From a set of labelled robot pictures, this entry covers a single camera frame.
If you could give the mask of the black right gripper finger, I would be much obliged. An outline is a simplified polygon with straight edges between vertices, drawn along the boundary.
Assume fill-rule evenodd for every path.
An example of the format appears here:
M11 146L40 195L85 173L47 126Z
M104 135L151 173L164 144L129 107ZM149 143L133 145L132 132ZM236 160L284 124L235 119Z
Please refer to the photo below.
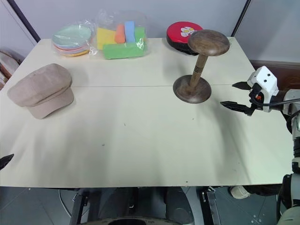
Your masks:
M247 116L251 116L255 111L255 106L252 104L251 107L247 107L246 105L238 104L233 101L223 101L220 104L232 111L241 112L246 114Z
M235 88L241 89L241 90L251 90L252 89L252 87L249 86L247 82L237 82L237 83L234 83L232 86Z

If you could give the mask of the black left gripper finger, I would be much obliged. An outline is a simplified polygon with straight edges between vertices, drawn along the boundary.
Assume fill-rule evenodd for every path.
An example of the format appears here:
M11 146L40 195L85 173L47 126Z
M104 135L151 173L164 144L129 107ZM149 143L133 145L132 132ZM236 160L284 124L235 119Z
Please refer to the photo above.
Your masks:
M0 159L0 170L2 170L14 157L14 154L4 156Z

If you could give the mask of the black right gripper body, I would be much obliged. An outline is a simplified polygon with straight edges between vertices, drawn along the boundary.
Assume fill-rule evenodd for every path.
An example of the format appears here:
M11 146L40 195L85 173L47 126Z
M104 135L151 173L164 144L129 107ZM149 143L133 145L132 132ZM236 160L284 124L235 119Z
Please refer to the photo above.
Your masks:
M255 83L249 93L251 107L254 107L257 110L263 110L263 107L257 104L262 104L264 102L264 95L262 94L261 90L261 86Z

